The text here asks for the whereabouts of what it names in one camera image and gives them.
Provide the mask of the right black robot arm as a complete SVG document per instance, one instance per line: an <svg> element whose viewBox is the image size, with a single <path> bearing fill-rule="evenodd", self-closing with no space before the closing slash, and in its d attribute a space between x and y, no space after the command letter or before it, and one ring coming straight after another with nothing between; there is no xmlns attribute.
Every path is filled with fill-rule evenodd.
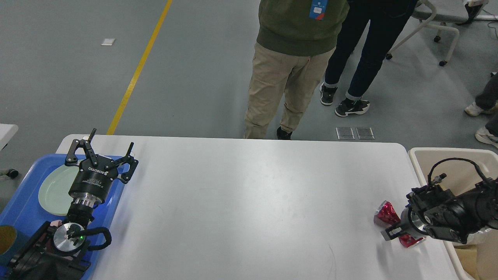
<svg viewBox="0 0 498 280"><path fill-rule="evenodd" d="M482 229L497 229L497 179L486 177L474 161L471 164L481 178L475 187L454 195L443 190L441 181L446 175L432 178L436 165L432 166L428 183L413 188L406 195L408 204L402 211L400 221L381 232L386 241L405 234L414 239L431 237L437 240L466 244L468 236Z"/></svg>

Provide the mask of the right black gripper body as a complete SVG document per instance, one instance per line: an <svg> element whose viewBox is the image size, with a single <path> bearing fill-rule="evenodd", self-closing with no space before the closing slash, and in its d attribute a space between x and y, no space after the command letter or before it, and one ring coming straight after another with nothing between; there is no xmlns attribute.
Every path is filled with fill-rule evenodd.
<svg viewBox="0 0 498 280"><path fill-rule="evenodd" d="M403 232L411 235L412 237L426 237L428 232L426 230L426 220L418 216L412 207L406 207L401 214L400 227Z"/></svg>

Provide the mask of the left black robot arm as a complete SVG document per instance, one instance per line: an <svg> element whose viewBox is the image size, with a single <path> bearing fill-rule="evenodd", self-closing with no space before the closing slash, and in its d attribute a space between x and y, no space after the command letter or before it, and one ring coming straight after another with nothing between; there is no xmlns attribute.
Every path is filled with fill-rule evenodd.
<svg viewBox="0 0 498 280"><path fill-rule="evenodd" d="M124 185L139 162L133 142L122 157L96 154L87 139L74 139L67 154L39 158L1 214L1 223L18 232L14 254L1 255L1 271L8 280L86 280L100 250L110 246L109 230ZM42 184L57 168L76 174L58 191L63 214L52 215L42 206Z"/></svg>

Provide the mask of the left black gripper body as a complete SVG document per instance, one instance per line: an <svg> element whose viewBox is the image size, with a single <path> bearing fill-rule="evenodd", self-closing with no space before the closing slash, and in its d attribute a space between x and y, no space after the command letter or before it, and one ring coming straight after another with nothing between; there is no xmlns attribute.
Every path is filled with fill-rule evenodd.
<svg viewBox="0 0 498 280"><path fill-rule="evenodd" d="M110 157L99 157L97 166L90 159L69 163L68 166L78 167L77 175L68 194L73 198L73 204L96 207L106 202L113 180L117 178L117 167L106 168L114 163Z"/></svg>

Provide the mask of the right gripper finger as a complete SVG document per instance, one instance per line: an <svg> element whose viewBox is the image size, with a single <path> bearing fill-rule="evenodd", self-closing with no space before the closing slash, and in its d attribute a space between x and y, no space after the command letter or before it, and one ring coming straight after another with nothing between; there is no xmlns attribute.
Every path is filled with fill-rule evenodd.
<svg viewBox="0 0 498 280"><path fill-rule="evenodd" d="M407 234L406 223L396 222L384 230L384 240L391 241Z"/></svg>

